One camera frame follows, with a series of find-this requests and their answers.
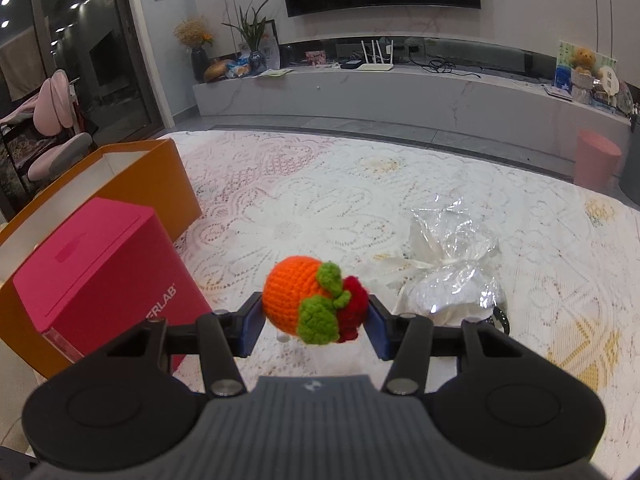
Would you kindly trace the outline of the white wifi router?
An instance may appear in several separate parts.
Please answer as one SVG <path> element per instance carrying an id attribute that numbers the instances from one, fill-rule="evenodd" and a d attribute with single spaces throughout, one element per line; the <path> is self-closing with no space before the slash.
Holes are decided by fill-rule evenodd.
<path id="1" fill-rule="evenodd" d="M 370 47 L 361 41 L 361 49 L 363 59 L 357 67 L 360 72 L 384 73 L 394 68 L 393 55 L 390 54 L 390 58 L 386 60 L 382 55 L 382 48 L 378 40 L 371 40 Z"/>

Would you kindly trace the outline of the green plant in glass vase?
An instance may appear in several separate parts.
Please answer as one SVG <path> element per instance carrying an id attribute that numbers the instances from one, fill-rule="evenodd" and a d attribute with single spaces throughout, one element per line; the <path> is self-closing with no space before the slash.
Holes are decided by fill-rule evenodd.
<path id="1" fill-rule="evenodd" d="M 267 19 L 260 16 L 260 12 L 269 1 L 265 0 L 258 8 L 250 3 L 246 10 L 238 6 L 238 24 L 224 23 L 224 26 L 237 30 L 250 49 L 247 63 L 253 75 L 261 74 L 266 70 L 266 58 L 260 50 L 260 42 L 264 36 Z"/>

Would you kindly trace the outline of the red lidded candy container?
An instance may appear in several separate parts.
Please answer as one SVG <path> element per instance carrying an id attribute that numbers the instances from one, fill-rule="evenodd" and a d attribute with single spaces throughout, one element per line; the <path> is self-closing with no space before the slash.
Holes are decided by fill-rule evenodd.
<path id="1" fill-rule="evenodd" d="M 77 362 L 144 320 L 193 323 L 210 307 L 151 207 L 93 198 L 13 277 L 32 324 Z"/>

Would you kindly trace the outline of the small teddy bear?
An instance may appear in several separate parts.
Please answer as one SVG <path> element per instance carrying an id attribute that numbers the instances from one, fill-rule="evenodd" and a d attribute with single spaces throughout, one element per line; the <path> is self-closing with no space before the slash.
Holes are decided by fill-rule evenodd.
<path id="1" fill-rule="evenodd" d="M 572 79 L 577 81 L 593 78 L 594 66 L 596 66 L 597 57 L 593 50 L 585 47 L 576 47 L 570 60 L 572 68 Z"/>

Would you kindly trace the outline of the orange cardboard box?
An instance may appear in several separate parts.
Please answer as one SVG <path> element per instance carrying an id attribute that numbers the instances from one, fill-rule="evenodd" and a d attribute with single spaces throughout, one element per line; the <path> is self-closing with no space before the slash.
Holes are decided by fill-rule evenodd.
<path id="1" fill-rule="evenodd" d="M 51 378 L 143 320 L 194 322 L 174 244 L 200 215 L 173 140 L 100 148 L 2 230 L 2 340 Z"/>

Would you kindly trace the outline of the clear plastic bundle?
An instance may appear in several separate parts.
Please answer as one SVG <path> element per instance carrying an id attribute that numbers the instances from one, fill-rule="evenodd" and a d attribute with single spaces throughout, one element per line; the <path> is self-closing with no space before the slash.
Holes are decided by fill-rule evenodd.
<path id="1" fill-rule="evenodd" d="M 468 213 L 462 198 L 436 194 L 410 210 L 401 251 L 372 257 L 359 275 L 393 314 L 447 327 L 486 322 L 508 334 L 499 263 L 497 235 Z"/>

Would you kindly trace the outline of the pink office chair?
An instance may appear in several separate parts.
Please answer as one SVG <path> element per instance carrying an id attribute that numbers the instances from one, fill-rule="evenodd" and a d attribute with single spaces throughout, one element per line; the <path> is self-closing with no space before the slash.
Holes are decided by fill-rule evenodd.
<path id="1" fill-rule="evenodd" d="M 10 128 L 32 122 L 36 133 L 51 141 L 27 164 L 30 182 L 54 179 L 89 154 L 92 136 L 80 130 L 76 104 L 75 89 L 59 68 L 43 81 L 37 94 L 1 119 L 2 140 L 8 140 Z"/>

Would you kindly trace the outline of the white marble tv console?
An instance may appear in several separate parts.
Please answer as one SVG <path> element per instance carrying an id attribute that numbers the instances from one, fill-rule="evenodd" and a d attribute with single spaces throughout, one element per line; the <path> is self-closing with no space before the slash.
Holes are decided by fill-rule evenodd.
<path id="1" fill-rule="evenodd" d="M 552 98 L 539 84 L 489 75 L 298 68 L 281 77 L 197 84 L 217 127 L 309 130 L 471 154 L 568 176 L 578 133 L 626 148 L 627 119 Z"/>

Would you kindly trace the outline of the pink waste bin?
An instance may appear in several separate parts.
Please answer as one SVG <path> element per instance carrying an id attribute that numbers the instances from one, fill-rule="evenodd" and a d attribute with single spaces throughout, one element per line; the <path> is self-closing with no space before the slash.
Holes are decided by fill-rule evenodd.
<path id="1" fill-rule="evenodd" d="M 574 183 L 593 191 L 602 191 L 622 157 L 622 151 L 599 133 L 582 130 L 578 133 Z"/>

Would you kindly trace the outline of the dried flowers in dark vase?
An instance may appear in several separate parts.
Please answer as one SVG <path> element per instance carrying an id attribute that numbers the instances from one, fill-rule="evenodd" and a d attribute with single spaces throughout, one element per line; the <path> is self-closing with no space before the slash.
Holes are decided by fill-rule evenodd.
<path id="1" fill-rule="evenodd" d="M 194 78 L 201 84 L 210 66 L 205 46 L 213 43 L 206 23 L 202 18 L 187 18 L 175 27 L 174 36 L 179 44 L 189 49 Z"/>

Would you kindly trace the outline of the orange crochet fruit toy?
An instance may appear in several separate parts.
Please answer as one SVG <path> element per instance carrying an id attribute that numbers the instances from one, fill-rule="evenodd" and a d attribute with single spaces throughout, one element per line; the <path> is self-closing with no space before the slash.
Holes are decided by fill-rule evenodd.
<path id="1" fill-rule="evenodd" d="M 368 292 L 356 276 L 343 276 L 336 263 L 307 256 L 278 262 L 262 289 L 269 322 L 314 346 L 357 339 L 368 309 Z"/>

